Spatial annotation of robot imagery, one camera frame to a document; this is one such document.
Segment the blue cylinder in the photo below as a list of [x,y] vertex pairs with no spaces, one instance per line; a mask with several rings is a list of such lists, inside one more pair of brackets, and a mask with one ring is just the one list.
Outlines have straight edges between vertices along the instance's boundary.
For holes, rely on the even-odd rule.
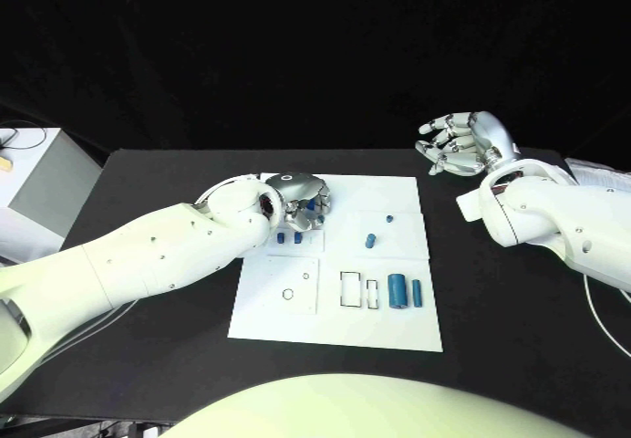
[[374,246],[374,240],[377,240],[377,237],[370,234],[365,237],[365,248],[371,248]]
[[420,308],[423,306],[423,299],[420,298],[420,282],[417,280],[411,280],[411,298],[413,306]]
[[390,308],[407,307],[407,290],[404,288],[404,275],[390,274],[387,276],[387,296]]

